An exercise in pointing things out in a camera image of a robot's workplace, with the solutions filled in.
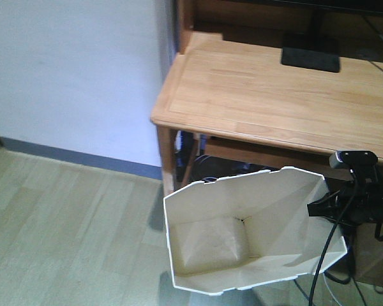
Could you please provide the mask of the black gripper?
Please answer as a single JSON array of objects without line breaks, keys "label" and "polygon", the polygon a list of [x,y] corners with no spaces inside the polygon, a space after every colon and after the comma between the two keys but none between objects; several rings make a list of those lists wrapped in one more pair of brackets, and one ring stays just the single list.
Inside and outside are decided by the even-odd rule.
[{"label": "black gripper", "polygon": [[330,221],[358,226],[364,223],[383,223],[383,186],[369,183],[354,193],[354,184],[348,183],[335,193],[326,193],[321,199],[307,204],[310,217],[324,217]]}]

